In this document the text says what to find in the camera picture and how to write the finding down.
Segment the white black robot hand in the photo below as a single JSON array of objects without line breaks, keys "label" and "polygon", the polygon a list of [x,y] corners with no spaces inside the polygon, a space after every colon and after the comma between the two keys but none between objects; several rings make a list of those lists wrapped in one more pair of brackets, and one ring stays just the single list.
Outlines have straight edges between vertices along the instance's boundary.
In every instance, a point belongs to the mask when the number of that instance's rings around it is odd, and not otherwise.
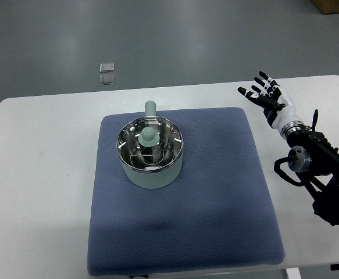
[{"label": "white black robot hand", "polygon": [[273,78],[260,71],[251,89],[238,87],[238,92],[253,104],[263,108],[263,114],[271,128],[282,132],[292,121],[300,121],[296,108],[287,91]]}]

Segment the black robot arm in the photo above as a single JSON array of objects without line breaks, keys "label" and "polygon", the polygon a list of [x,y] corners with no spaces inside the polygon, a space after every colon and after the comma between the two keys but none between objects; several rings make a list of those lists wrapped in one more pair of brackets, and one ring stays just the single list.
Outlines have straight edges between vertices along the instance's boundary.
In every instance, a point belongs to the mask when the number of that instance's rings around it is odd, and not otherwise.
[{"label": "black robot arm", "polygon": [[313,198],[314,214],[332,226],[339,225],[339,153],[323,133],[315,130],[318,111],[311,126],[301,123],[286,132],[288,155],[274,163],[274,171],[286,182],[305,187]]}]

